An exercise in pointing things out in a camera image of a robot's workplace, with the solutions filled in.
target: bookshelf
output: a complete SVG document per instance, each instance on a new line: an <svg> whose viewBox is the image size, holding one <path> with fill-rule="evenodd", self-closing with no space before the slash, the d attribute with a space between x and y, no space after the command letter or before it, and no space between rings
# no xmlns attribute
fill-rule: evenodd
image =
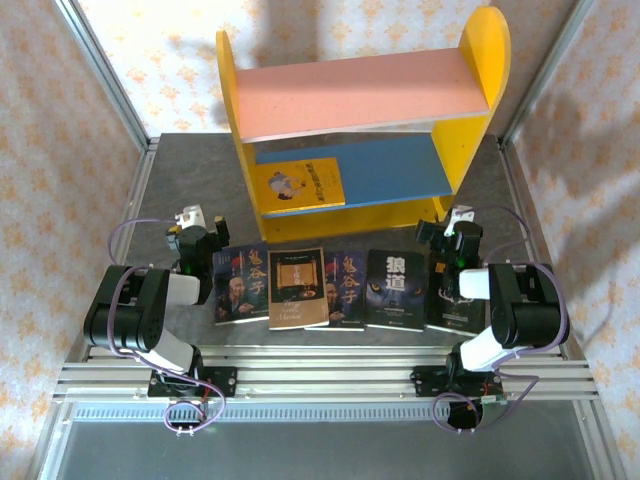
<svg viewBox="0 0 640 480"><path fill-rule="evenodd" d="M502 98L511 43L504 16L480 7L458 48L237 70L216 35L223 99L263 240L278 243L445 217ZM270 152L253 143L433 121L430 134ZM346 203L262 214L259 164L336 157Z"/></svg>

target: yellow side panel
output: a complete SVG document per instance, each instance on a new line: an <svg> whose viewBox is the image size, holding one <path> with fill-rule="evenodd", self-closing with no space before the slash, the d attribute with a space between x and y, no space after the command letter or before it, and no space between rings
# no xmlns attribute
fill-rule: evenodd
<svg viewBox="0 0 640 480"><path fill-rule="evenodd" d="M229 127L233 135L233 142L236 144L240 166L244 174L244 181L247 184L251 205L258 222L258 229L263 240L266 240L264 225L258 203L256 201L255 189L255 167L256 152L253 145L242 143L240 140L240 132L238 130L238 118L236 116L238 105L238 85L236 80L236 65L233 61L233 52L231 44L226 32L220 30L216 33L216 53L218 57L218 71L220 74L220 85L222 87L222 97L224 99L224 108L227 111L227 119Z"/></svg>
<svg viewBox="0 0 640 480"><path fill-rule="evenodd" d="M429 222L437 220L433 199L265 218L263 222L267 241L281 243L415 226L420 219Z"/></svg>
<svg viewBox="0 0 640 480"><path fill-rule="evenodd" d="M432 136L454 193L469 169L507 85L511 68L509 27L496 7L476 9L458 48L482 87L490 112L481 117L440 120Z"/></svg>

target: pink shelf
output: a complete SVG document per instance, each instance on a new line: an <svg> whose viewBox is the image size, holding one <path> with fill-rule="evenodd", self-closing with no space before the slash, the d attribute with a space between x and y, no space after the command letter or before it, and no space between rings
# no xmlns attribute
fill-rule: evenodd
<svg viewBox="0 0 640 480"><path fill-rule="evenodd" d="M489 111L457 48L239 70L237 80L244 142Z"/></svg>

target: book cover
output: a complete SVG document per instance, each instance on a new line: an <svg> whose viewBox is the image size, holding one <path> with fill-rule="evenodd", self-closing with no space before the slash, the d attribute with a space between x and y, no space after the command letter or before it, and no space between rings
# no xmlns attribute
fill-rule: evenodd
<svg viewBox="0 0 640 480"><path fill-rule="evenodd" d="M365 322L369 327L424 329L424 257L416 252L369 250Z"/></svg>
<svg viewBox="0 0 640 480"><path fill-rule="evenodd" d="M345 203L335 158L257 165L256 184L263 215Z"/></svg>
<svg viewBox="0 0 640 480"><path fill-rule="evenodd" d="M213 254L216 325L269 318L265 244L228 247Z"/></svg>
<svg viewBox="0 0 640 480"><path fill-rule="evenodd" d="M429 256L429 285L425 312L427 328L475 337L485 329L485 301L461 299L454 303L442 293L447 264L442 256L432 252Z"/></svg>
<svg viewBox="0 0 640 480"><path fill-rule="evenodd" d="M329 324L321 248L269 252L269 329Z"/></svg>
<svg viewBox="0 0 640 480"><path fill-rule="evenodd" d="M310 330L363 331L366 255L362 250L325 252L329 325Z"/></svg>

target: yellow book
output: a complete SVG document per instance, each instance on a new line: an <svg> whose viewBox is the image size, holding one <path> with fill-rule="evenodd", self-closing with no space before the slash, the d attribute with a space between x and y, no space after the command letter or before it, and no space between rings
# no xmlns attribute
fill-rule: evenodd
<svg viewBox="0 0 640 480"><path fill-rule="evenodd" d="M262 215L344 205L335 157L256 166Z"/></svg>

